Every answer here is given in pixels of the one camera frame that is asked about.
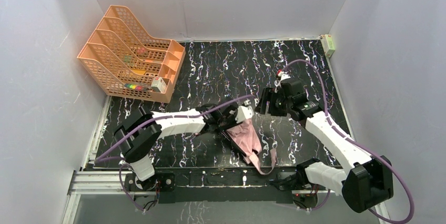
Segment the pink and black folding umbrella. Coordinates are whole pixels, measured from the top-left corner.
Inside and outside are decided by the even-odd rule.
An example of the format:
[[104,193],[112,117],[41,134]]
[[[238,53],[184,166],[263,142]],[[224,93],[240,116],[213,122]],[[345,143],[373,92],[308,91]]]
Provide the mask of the pink and black folding umbrella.
[[271,169],[266,172],[262,171],[258,157],[258,154],[262,151],[262,146],[257,132],[254,129],[252,119],[247,119],[241,124],[227,129],[226,132],[233,146],[242,154],[246,164],[253,165],[261,175],[269,175],[272,173],[277,161],[277,150],[276,148],[270,150]]

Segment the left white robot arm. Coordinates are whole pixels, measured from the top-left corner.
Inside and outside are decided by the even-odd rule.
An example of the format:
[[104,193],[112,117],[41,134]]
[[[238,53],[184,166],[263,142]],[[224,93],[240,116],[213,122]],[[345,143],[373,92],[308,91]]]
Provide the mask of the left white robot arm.
[[180,134],[205,134],[227,132],[245,120],[254,111],[249,105],[237,103],[205,104],[187,111],[159,113],[139,108],[113,133],[124,161],[128,163],[138,180],[146,181],[155,174],[149,156],[158,140]]

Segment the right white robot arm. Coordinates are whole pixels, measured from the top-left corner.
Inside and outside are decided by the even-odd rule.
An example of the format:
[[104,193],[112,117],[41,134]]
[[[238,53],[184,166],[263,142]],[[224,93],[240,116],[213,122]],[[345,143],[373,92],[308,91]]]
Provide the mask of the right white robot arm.
[[315,136],[337,159],[340,168],[327,166],[312,158],[296,166],[292,178],[301,185],[321,185],[341,194],[355,212],[364,212],[393,197],[391,170],[378,158],[347,142],[347,134],[340,129],[324,106],[309,100],[299,80],[280,81],[277,87],[262,90],[255,112],[276,117],[290,116]]

